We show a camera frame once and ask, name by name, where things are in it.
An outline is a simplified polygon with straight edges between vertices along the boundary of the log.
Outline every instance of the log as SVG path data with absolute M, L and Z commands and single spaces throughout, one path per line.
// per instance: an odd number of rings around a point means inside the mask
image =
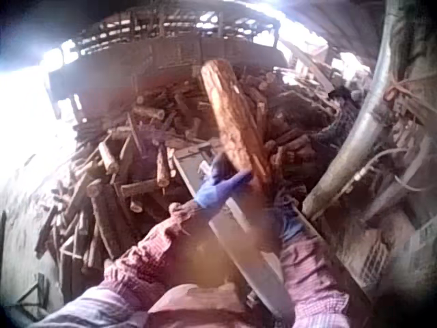
M 200 118 L 193 118 L 193 126 L 187 131 L 185 131 L 185 137 L 188 140 L 193 140 L 194 138 L 197 138 L 197 134 L 199 133 L 199 129 L 200 129 L 200 124 L 201 124 Z
M 141 197 L 141 195 L 136 195 L 131 197 L 130 210 L 134 213 L 143 212 L 143 198 Z
M 182 94 L 175 94 L 175 101 L 178 104 L 178 109 L 182 116 L 184 116 L 185 122 L 188 125 L 191 125 L 193 120 L 193 115 L 191 114 L 191 110 L 188 108 L 185 102 L 185 97 Z
M 77 182 L 77 185 L 74 188 L 74 193 L 73 193 L 73 196 L 71 198 L 70 205 L 67 207 L 67 209 L 64 213 L 64 218 L 65 218 L 66 223 L 68 225 L 73 220 L 73 218 L 77 214 L 77 212 L 80 211 L 81 205 L 83 202 L 83 198 L 86 196 L 87 186 L 93 180 L 94 179 L 88 173 L 85 173 L 82 176 L 82 178 Z
M 277 145 L 283 146 L 291 140 L 295 140 L 303 134 L 302 130 L 299 128 L 292 128 L 288 132 L 284 133 L 282 136 L 278 137 L 275 141 Z
M 201 73 L 227 157 L 236 169 L 251 169 L 252 187 L 264 194 L 271 181 L 271 169 L 231 65 L 222 59 L 208 61 Z
M 120 166 L 115 157 L 111 154 L 107 142 L 100 142 L 98 144 L 98 150 L 100 152 L 100 156 L 102 157 L 104 168 L 106 169 L 107 174 L 118 173 Z
M 167 158 L 167 147 L 163 143 L 158 146 L 158 156 L 156 158 L 156 184 L 165 188 L 170 184 L 170 167 Z
M 36 242 L 35 246 L 35 252 L 36 252 L 36 258 L 39 260 L 44 253 L 47 250 L 46 243 L 50 236 L 51 228 L 52 228 L 52 222 L 55 218 L 57 211 L 57 206 L 53 205 L 50 209 L 50 212 L 48 212 L 48 215 L 46 219 L 44 220 L 44 224 L 42 225 L 40 232 L 38 234 L 38 241 Z
M 61 247 L 59 262 L 59 284 L 61 285 L 64 304 L 72 300 L 72 257 L 66 253 L 73 252 L 74 237 L 71 236 Z
M 299 138 L 292 140 L 284 145 L 286 150 L 297 151 L 310 143 L 307 135 L 301 135 Z
M 101 179 L 93 181 L 90 185 L 88 195 L 91 196 L 91 203 L 93 205 L 94 217 L 96 218 L 96 225 L 100 229 L 105 248 L 112 259 L 118 258 L 121 254 L 121 248 L 117 239 L 115 226 L 109 216 L 107 201 L 105 199 L 105 192 L 103 192 L 104 185 Z
M 93 238 L 89 246 L 88 262 L 87 266 L 89 268 L 94 268 L 98 270 L 103 270 L 103 240 L 100 235 L 100 229 L 97 222 L 94 225 Z
M 141 158 L 145 158 L 146 157 L 146 155 L 145 155 L 145 153 L 146 153 L 145 146 L 144 146 L 143 141 L 139 137 L 137 123 L 133 119 L 133 117 L 131 116 L 130 113 L 128 113 L 128 124 L 129 124 L 129 127 L 130 127 L 130 131 L 132 132 L 132 137 L 134 138 L 135 145 L 137 145 L 139 154 L 140 154 Z
M 129 168 L 134 160 L 134 150 L 135 150 L 135 143 L 132 135 L 129 135 L 129 137 L 124 142 L 122 151 L 120 152 L 119 171 L 118 173 L 113 174 L 111 178 L 111 185 L 113 185 L 116 182 L 118 183 L 128 182 Z
M 132 112 L 141 116 L 142 118 L 156 118 L 157 120 L 164 120 L 165 110 L 153 107 L 146 107 L 142 105 L 135 105 Z
M 131 184 L 124 184 L 120 187 L 121 194 L 124 198 L 141 195 L 143 193 L 151 193 L 160 187 L 156 183 L 156 179 L 150 179 Z

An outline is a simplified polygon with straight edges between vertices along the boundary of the plaid shirt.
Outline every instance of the plaid shirt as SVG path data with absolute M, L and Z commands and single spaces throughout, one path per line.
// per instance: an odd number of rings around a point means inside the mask
M 235 293 L 218 288 L 199 293 L 201 298 L 172 290 L 166 294 L 178 240 L 208 222 L 194 201 L 172 205 L 171 217 L 107 268 L 99 286 L 32 327 L 254 327 Z M 296 305 L 293 327 L 349 327 L 349 296 L 337 287 L 315 238 L 293 238 L 283 246 L 280 261 L 285 287 Z

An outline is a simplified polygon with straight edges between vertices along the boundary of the sleeve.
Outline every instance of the sleeve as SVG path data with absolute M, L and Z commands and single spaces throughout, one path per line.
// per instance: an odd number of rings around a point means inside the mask
M 173 203 L 169 210 L 171 217 L 155 225 L 142 241 L 108 267 L 100 284 L 138 310 L 150 309 L 168 289 L 180 239 L 208 226 L 206 210 L 193 200 L 184 205 Z
M 349 295 L 338 287 L 320 240 L 300 233 L 284 244 L 280 260 L 295 304 L 294 328 L 349 327 Z

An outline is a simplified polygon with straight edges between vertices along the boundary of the hand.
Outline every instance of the hand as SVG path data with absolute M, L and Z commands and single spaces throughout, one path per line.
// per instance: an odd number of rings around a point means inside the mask
M 234 191 L 252 180 L 251 170 L 232 175 L 229 166 L 231 163 L 223 153 L 213 160 L 210 176 L 194 196 L 202 208 L 220 209 Z

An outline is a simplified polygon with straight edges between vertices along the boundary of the gloved hand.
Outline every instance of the gloved hand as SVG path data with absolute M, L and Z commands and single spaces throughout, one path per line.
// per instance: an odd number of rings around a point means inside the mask
M 229 165 L 230 162 L 223 153 L 213 160 L 210 176 L 194 196 L 194 200 L 202 208 L 220 209 L 234 191 L 252 180 L 250 170 L 232 174 Z

